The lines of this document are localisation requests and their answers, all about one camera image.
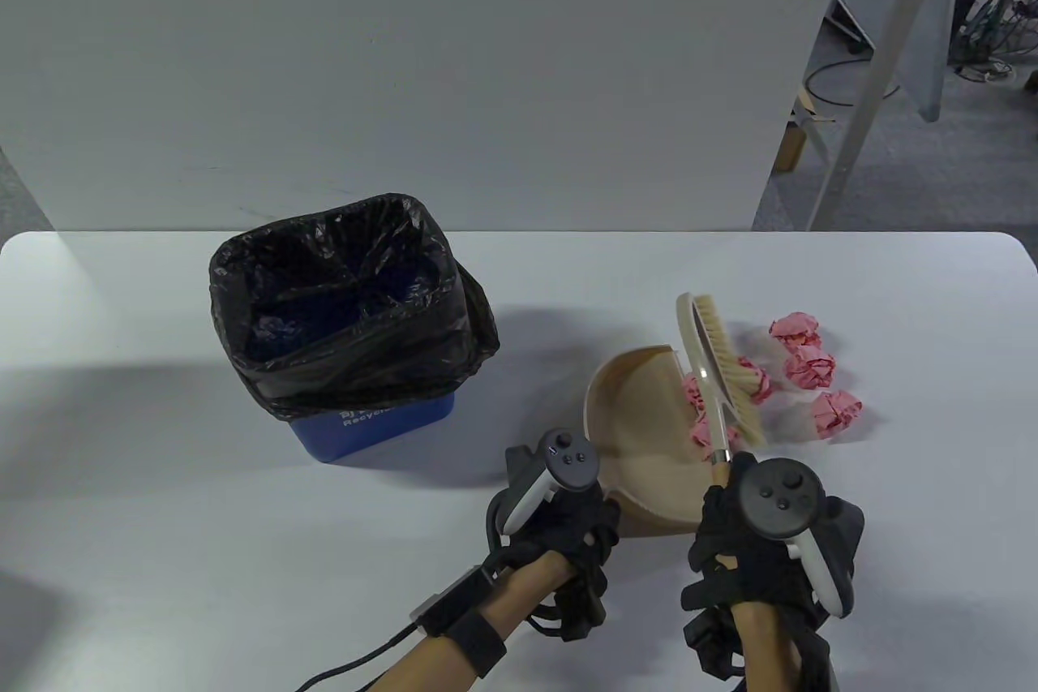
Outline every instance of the white partition board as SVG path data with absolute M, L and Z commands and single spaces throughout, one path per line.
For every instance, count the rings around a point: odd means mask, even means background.
M 826 2 L 0 0 L 0 146 L 59 229 L 744 228 Z

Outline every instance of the pink crumpled paper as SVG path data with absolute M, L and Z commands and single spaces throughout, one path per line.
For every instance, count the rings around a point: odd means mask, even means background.
M 757 373 L 760 384 L 757 387 L 757 391 L 750 396 L 750 399 L 753 399 L 755 406 L 760 406 L 760 404 L 764 403 L 765 399 L 768 399 L 769 396 L 771 396 L 775 391 L 774 385 L 771 384 L 771 377 L 769 377 L 763 368 L 755 365 L 745 357 L 739 358 L 739 364 L 749 368 L 750 370 L 755 370 Z M 695 377 L 693 377 L 692 373 L 685 377 L 685 380 L 681 383 L 681 388 L 685 390 L 685 399 L 688 399 L 688 403 L 693 406 L 696 411 L 702 413 L 706 405 L 703 403 L 703 392 L 700 392 L 700 385 L 695 381 Z
M 700 392 L 700 385 L 692 373 L 685 377 L 685 380 L 681 383 L 681 388 L 685 390 L 685 399 L 688 399 L 688 403 L 694 406 L 695 410 L 702 414 L 706 404 L 703 403 L 703 392 Z
M 811 404 L 818 436 L 828 440 L 843 433 L 862 414 L 862 402 L 851 392 L 821 392 Z
M 786 359 L 786 378 L 800 389 L 830 387 L 837 359 L 819 347 L 794 347 Z
M 703 447 L 703 459 L 710 459 L 713 453 L 713 445 L 710 443 L 710 424 L 706 414 L 700 415 L 699 420 L 689 432 L 689 437 L 692 439 L 692 443 Z M 732 447 L 732 451 L 741 450 L 742 436 L 739 435 L 737 427 L 728 428 L 728 445 Z
M 822 336 L 818 333 L 818 319 L 801 310 L 771 322 L 768 333 L 790 352 L 797 347 L 822 348 Z
M 774 394 L 775 388 L 773 387 L 773 385 L 771 385 L 771 378 L 767 375 L 767 372 L 764 372 L 764 368 L 755 365 L 753 362 L 749 361 L 749 359 L 746 359 L 745 357 L 739 358 L 739 364 L 745 366 L 746 368 L 749 368 L 750 370 L 754 370 L 754 372 L 757 373 L 757 378 L 760 381 L 760 385 L 758 385 L 757 391 L 754 392 L 754 394 L 750 396 L 749 399 L 753 399 L 755 406 L 760 406 L 760 404 L 764 403 L 765 399 L 768 399 L 769 396 Z

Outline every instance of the glove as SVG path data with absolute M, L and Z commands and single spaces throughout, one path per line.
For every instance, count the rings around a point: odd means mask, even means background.
M 741 675 L 732 662 L 733 655 L 742 654 L 742 644 L 731 607 L 748 602 L 771 604 L 800 655 L 798 689 L 829 692 L 829 645 L 817 634 L 827 614 L 814 603 L 803 566 L 790 559 L 786 545 L 754 532 L 739 507 L 739 481 L 756 465 L 753 454 L 737 453 L 728 487 L 711 487 L 703 498 L 703 522 L 688 550 L 688 564 L 703 574 L 703 581 L 682 590 L 681 607 L 705 610 L 686 626 L 685 641 L 707 673 L 721 680 Z M 717 555 L 735 557 L 736 569 L 725 566 Z M 737 689 L 744 688 L 743 683 Z
M 811 583 L 800 562 L 790 559 L 782 541 L 758 535 L 742 517 L 739 481 L 756 465 L 755 455 L 737 453 L 732 460 L 728 487 L 707 490 L 703 498 L 703 522 L 688 550 L 688 564 L 695 573 L 703 574 L 703 581 L 685 587 L 681 607 L 698 611 L 736 603 L 769 603 L 819 618 Z M 718 555 L 735 557 L 736 570 L 718 562 Z
M 605 620 L 601 597 L 608 581 L 602 565 L 619 543 L 617 526 L 620 505 L 605 500 L 600 485 L 583 492 L 556 492 L 550 502 L 541 503 L 529 521 L 511 537 L 511 544 L 500 548 L 492 526 L 494 506 L 488 511 L 487 533 L 491 554 L 484 566 L 493 569 L 521 568 L 540 558 L 545 552 L 562 554 L 576 570 L 576 576 L 555 592 L 555 606 L 539 606 L 534 615 L 562 622 L 555 629 L 531 622 L 540 632 L 557 635 L 564 641 L 586 637 L 590 630 Z

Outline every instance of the brush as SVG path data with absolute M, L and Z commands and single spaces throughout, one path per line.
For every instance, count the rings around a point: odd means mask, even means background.
M 678 326 L 706 405 L 715 480 L 731 459 L 728 428 L 735 426 L 750 446 L 765 443 L 761 416 L 753 403 L 760 385 L 755 370 L 739 364 L 710 296 L 678 298 Z

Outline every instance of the dustpan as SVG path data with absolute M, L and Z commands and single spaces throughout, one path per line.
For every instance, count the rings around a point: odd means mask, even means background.
M 682 296 L 679 309 L 690 302 Z M 704 347 L 682 324 L 695 365 Z M 599 452 L 603 492 L 622 507 L 622 535 L 694 532 L 703 519 L 703 495 L 713 480 L 703 448 L 689 437 L 698 414 L 682 388 L 684 376 L 674 348 L 657 344 L 609 359 L 588 387 L 584 435 Z

